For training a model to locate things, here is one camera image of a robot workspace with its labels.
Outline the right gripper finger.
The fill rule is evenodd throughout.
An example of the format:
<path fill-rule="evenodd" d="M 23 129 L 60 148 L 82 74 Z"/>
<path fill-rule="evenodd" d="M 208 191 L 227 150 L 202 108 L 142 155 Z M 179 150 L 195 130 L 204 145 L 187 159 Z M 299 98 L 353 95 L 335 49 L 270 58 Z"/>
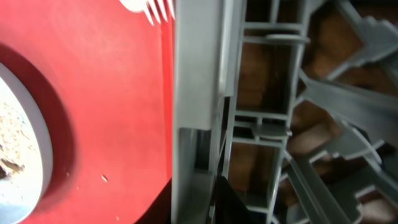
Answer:
<path fill-rule="evenodd" d="M 215 220 L 220 224 L 255 224 L 257 221 L 223 176 L 216 179 Z"/>

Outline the white plastic fork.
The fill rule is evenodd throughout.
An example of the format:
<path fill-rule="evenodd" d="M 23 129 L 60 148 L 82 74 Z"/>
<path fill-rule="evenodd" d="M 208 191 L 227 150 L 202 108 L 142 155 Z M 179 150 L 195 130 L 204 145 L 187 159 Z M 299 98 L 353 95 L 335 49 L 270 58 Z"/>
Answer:
<path fill-rule="evenodd" d="M 119 0 L 119 2 L 133 13 L 144 13 L 151 26 L 154 20 L 161 24 L 162 21 L 168 22 L 169 17 L 175 19 L 175 9 L 173 0 Z"/>

